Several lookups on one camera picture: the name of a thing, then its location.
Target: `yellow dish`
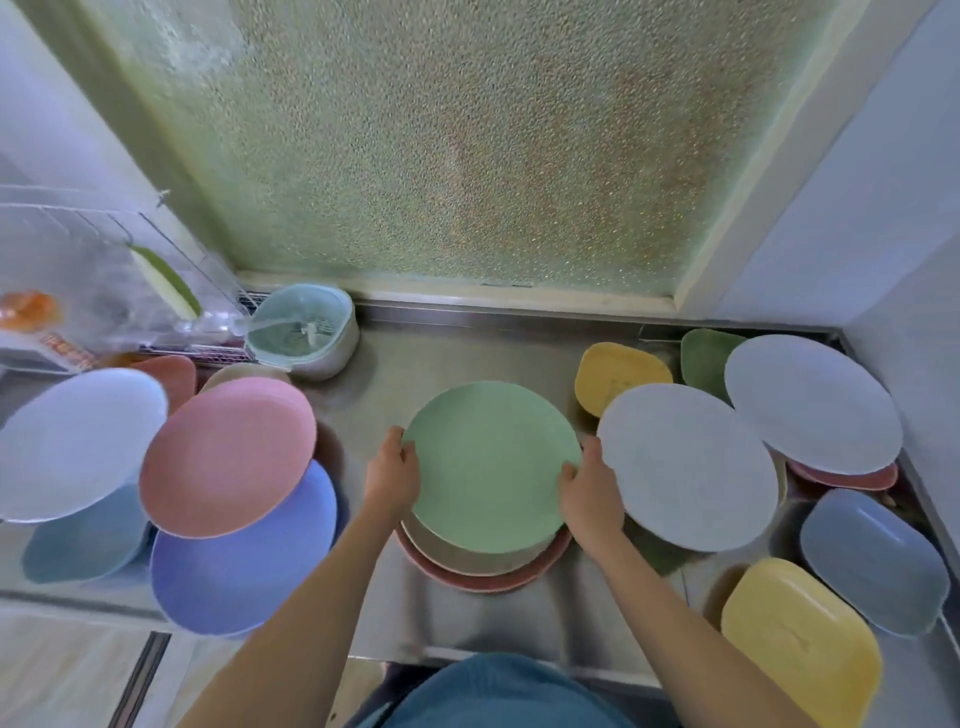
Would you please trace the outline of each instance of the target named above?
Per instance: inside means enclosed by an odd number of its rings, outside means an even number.
[[[673,375],[666,364],[652,354],[605,341],[584,352],[573,393],[587,412],[600,417],[628,389],[641,384],[672,383]]]
[[[743,575],[721,631],[822,728],[857,728],[880,686],[874,633],[839,596],[783,559]]]

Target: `hand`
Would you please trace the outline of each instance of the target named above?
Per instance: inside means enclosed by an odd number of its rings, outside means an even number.
[[[367,466],[364,504],[383,511],[399,523],[420,496],[420,461],[417,447],[410,442],[401,446],[403,427],[394,425],[379,452]]]
[[[584,459],[577,472],[564,463],[557,478],[560,512],[573,538],[594,560],[623,531],[623,500],[616,475],[603,461],[599,438],[584,441]]]

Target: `pink plate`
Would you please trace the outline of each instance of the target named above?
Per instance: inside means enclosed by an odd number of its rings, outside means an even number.
[[[818,471],[815,468],[808,468],[806,465],[787,459],[786,464],[794,474],[799,475],[804,480],[810,480],[821,485],[828,485],[831,488],[850,488],[855,491],[886,491],[894,487],[897,478],[900,475],[900,468],[897,463],[890,463],[886,468],[881,468],[874,473],[865,475],[838,475],[837,473],[827,473]]]
[[[259,521],[297,486],[317,423],[286,382],[236,379],[197,395],[157,433],[140,473],[150,520],[175,536],[224,536]]]
[[[163,391],[167,393],[168,416],[197,394],[197,366],[186,356],[155,356],[131,364],[131,368],[146,372],[163,385]]]
[[[402,527],[398,526],[394,531],[396,539],[400,541],[403,550],[406,551],[410,560],[417,565],[427,576],[430,576],[448,587],[462,589],[465,592],[475,592],[477,594],[500,594],[502,592],[511,592],[519,589],[525,584],[529,584],[534,579],[543,576],[546,571],[557,563],[557,560],[564,555],[564,551],[570,545],[570,532],[566,526],[557,531],[550,546],[542,551],[537,558],[528,564],[508,571],[507,573],[497,574],[496,576],[467,576],[444,569],[439,564],[430,561],[426,556],[420,553],[420,550],[414,546],[414,543],[407,536]]]

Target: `person's left hand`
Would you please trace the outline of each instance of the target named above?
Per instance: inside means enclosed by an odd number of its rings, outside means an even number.
[[[420,496],[420,461],[417,446],[401,445],[403,427],[394,425],[379,452],[367,466],[364,503],[382,508],[399,522],[414,507]]]

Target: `white plate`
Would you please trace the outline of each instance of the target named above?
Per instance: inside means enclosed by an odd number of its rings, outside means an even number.
[[[623,504],[665,541],[697,551],[744,546],[777,510],[770,453],[727,404],[681,384],[617,397],[597,435]]]
[[[54,385],[0,429],[0,519],[52,521],[107,497],[136,473],[166,419],[163,387],[134,369]]]
[[[758,336],[727,360],[731,402],[770,445],[810,468],[862,475],[903,446],[900,416],[867,370],[800,336]]]

